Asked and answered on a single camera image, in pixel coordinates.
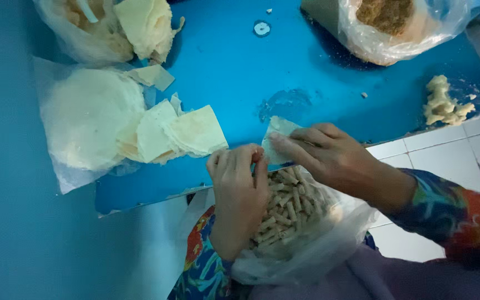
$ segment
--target floral patterned sleeve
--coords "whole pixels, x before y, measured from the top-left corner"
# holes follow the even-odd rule
[[[214,206],[201,216],[188,236],[184,270],[168,299],[226,299],[232,262],[221,259],[209,240]]]
[[[430,172],[400,170],[416,179],[417,189],[403,211],[388,217],[443,246],[448,259],[480,264],[480,194]]]

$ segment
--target hand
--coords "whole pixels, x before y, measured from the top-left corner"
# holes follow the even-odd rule
[[[206,163],[214,185],[216,220],[210,242],[217,254],[234,261],[256,233],[268,204],[268,162],[251,144],[214,152]],[[255,163],[255,177],[251,164]]]
[[[276,151],[305,167],[318,182],[368,201],[386,214],[412,199],[416,181],[378,161],[356,140],[330,123],[295,130],[290,138],[275,133]]]

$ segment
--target blue tabletop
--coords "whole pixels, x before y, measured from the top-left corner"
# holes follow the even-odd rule
[[[424,130],[425,85],[439,74],[447,76],[451,96],[461,102],[476,94],[477,112],[469,116],[480,112],[480,59],[464,34],[412,60],[380,67],[350,55],[310,24],[299,5],[300,0],[172,4],[174,22],[185,16],[186,24],[165,64],[176,80],[157,100],[178,92],[185,110],[210,104],[231,148],[260,143],[271,115],[302,126],[333,122],[369,143]],[[268,36],[252,32],[257,20],[271,24]],[[104,176],[97,181],[96,209],[107,214],[210,185],[205,161],[185,156],[165,166],[143,164],[123,177]]]

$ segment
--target purple cloth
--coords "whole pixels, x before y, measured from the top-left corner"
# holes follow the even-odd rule
[[[318,283],[255,286],[250,299],[480,299],[480,271],[446,259],[387,258],[361,245]]]

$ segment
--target blue wall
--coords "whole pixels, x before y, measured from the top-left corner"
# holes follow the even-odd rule
[[[94,186],[57,195],[31,54],[57,55],[51,31],[29,0],[0,1],[0,299],[154,298],[175,272],[165,284],[140,262],[171,251],[172,237],[141,220],[151,214],[153,225],[168,221],[157,207],[98,219]]]

